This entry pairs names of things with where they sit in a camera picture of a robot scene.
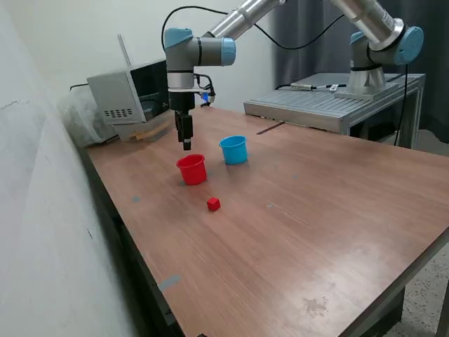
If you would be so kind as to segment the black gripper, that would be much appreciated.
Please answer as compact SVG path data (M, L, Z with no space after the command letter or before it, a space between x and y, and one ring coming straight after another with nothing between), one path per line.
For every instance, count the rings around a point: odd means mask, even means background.
M192 149L191 139L193 132L193 119L189 114L180 117L179 112L188 112L195 108L195 93L191 91L168 92L169 107L175 111L175 125L177 129L177 139L182 141L183 150L190 151Z

